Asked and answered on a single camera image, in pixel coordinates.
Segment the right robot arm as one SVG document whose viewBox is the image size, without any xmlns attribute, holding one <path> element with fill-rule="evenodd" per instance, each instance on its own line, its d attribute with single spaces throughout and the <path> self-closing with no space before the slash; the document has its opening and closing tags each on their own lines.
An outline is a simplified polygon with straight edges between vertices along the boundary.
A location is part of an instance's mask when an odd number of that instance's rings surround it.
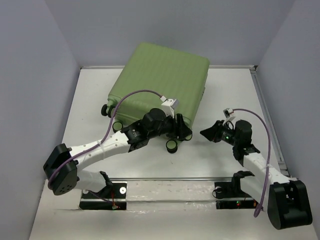
<svg viewBox="0 0 320 240">
<path fill-rule="evenodd" d="M 232 177 L 230 190 L 235 196 L 251 196 L 267 213 L 277 230 L 307 226 L 313 222 L 306 185 L 274 168 L 252 144 L 252 125 L 238 120 L 233 128 L 218 120 L 200 134 L 210 142 L 224 141 L 232 146 L 234 158 L 246 169 Z"/>
</svg>

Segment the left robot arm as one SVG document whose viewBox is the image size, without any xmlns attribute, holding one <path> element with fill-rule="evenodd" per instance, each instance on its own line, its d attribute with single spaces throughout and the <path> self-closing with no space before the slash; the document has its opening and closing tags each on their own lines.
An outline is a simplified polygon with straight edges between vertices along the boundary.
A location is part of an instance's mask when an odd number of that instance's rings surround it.
<svg viewBox="0 0 320 240">
<path fill-rule="evenodd" d="M 145 147 L 153 138 L 167 136 L 177 143 L 190 140 L 192 134 L 182 114 L 169 116 L 163 110 L 153 108 L 142 119 L 106 139 L 73 147 L 67 147 L 64 143 L 57 145 L 43 165 L 48 188 L 56 196 L 79 189 L 92 191 L 104 198 L 110 194 L 113 184 L 105 172 L 87 171 L 88 166 Z"/>
</svg>

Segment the green hard-shell suitcase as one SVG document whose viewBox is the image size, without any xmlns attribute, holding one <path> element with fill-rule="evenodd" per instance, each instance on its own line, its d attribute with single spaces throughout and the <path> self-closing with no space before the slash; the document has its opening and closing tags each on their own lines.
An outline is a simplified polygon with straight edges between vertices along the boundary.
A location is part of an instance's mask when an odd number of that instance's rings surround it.
<svg viewBox="0 0 320 240">
<path fill-rule="evenodd" d="M 101 114 L 110 118 L 110 130 L 115 133 L 141 120 L 151 109 L 161 109 L 160 97 L 165 96 L 178 99 L 174 114 L 182 114 L 192 130 L 205 91 L 209 65 L 209 60 L 202 56 L 140 43 L 109 92 Z M 168 138 L 167 151 L 175 153 L 179 142 Z"/>
</svg>

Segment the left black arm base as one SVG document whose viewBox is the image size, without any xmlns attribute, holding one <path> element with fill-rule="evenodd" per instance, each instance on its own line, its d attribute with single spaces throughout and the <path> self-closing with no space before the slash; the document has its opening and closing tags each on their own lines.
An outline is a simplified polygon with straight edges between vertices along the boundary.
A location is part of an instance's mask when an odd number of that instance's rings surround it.
<svg viewBox="0 0 320 240">
<path fill-rule="evenodd" d="M 127 188 L 126 181 L 114 181 L 112 189 L 106 192 L 83 191 L 78 207 L 81 210 L 91 211 L 125 211 L 127 209 Z"/>
</svg>

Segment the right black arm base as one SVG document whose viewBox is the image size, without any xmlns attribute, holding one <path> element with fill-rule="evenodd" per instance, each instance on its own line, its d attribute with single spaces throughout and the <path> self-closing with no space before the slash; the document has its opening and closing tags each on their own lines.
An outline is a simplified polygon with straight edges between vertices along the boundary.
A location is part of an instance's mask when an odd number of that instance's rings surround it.
<svg viewBox="0 0 320 240">
<path fill-rule="evenodd" d="M 234 190 L 231 182 L 215 182 L 211 194 L 216 199 L 217 210 L 255 209 L 258 206 L 258 202 L 249 194 Z"/>
</svg>

